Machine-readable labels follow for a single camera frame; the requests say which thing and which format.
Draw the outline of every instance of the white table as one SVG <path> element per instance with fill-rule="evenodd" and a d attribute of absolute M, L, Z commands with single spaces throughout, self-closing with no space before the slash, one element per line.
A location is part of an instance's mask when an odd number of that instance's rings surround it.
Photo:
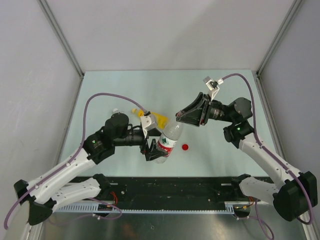
<path fill-rule="evenodd" d="M 206 76 L 220 79 L 231 73 L 243 74 L 253 90 L 256 104 L 258 133 L 267 146 L 274 150 L 271 134 L 262 104 L 250 70 L 155 70 L 155 71 L 89 71 L 85 73 L 72 122 L 63 148 L 61 160 L 79 147 L 82 137 L 82 119 L 87 99 L 96 93 L 124 95 L 140 103 L 149 111 L 174 118 L 199 92 L 207 92 L 203 83 Z M 237 76 L 220 85 L 216 100 L 229 104 L 238 97 L 250 100 L 244 81 Z M 89 105 L 86 119 L 86 137 L 100 129 L 118 108 L 128 114 L 130 122 L 139 124 L 131 114 L 136 106 L 109 96 L 99 96 Z M 135 177 L 225 177 L 247 173 L 252 176 L 267 174 L 246 154 L 225 141 L 223 128 L 227 122 L 209 120 L 206 126 L 184 126 L 183 134 L 168 160 L 163 164 L 146 162 L 138 146 L 119 146 L 115 154 L 81 176 L 102 173 L 106 176 Z M 189 145 L 188 151 L 182 144 Z"/>

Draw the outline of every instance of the red round object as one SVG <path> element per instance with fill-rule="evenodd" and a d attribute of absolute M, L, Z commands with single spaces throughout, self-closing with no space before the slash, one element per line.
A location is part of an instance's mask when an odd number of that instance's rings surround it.
<path fill-rule="evenodd" d="M 189 149 L 188 144 L 183 144 L 183 145 L 182 145 L 182 149 L 185 150 L 185 151 L 187 151 L 187 150 Z"/>

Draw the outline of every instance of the plastic bottle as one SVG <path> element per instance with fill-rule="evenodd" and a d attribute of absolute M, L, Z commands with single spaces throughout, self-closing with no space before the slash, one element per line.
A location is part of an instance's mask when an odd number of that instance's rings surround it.
<path fill-rule="evenodd" d="M 132 113 L 137 115 L 138 117 L 144 116 L 144 111 L 142 111 L 141 109 L 138 110 L 136 108 L 133 108 Z M 151 113 L 155 116 L 158 127 L 160 129 L 164 129 L 169 122 L 169 118 L 153 111 Z"/>
<path fill-rule="evenodd" d="M 184 129 L 184 124 L 182 122 L 177 122 L 174 120 L 170 121 L 165 126 L 161 136 L 159 137 L 157 145 L 160 148 L 166 150 L 168 152 L 168 155 L 155 159 L 154 160 L 155 163 L 163 164 L 167 160 L 172 150 L 174 149 L 174 146 L 176 145 L 178 139 L 180 138 L 183 132 L 183 129 Z"/>

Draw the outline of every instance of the yellow bottle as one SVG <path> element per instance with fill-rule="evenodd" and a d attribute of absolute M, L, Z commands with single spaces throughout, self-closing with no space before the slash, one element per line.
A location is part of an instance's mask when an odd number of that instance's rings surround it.
<path fill-rule="evenodd" d="M 141 109 L 138 110 L 136 108 L 133 108 L 132 113 L 137 115 L 139 118 L 144 116 L 144 111 L 142 111 Z M 167 123 L 169 122 L 169 118 L 156 112 L 151 112 L 151 114 L 155 116 L 156 122 L 158 123 L 158 127 L 160 129 L 164 129 Z"/>

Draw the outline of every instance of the white wall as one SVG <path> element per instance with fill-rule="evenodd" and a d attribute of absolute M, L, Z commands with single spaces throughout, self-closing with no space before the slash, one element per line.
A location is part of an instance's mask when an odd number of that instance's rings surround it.
<path fill-rule="evenodd" d="M 257 70 L 293 1 L 48 3 L 84 71 Z"/>
<path fill-rule="evenodd" d="M 320 1 L 307 0 L 262 81 L 287 160 L 320 180 Z M 320 223 L 320 207 L 314 208 Z"/>
<path fill-rule="evenodd" d="M 36 0 L 1 1 L 0 33 L 3 221 L 16 200 L 13 184 L 53 167 L 80 78 Z"/>

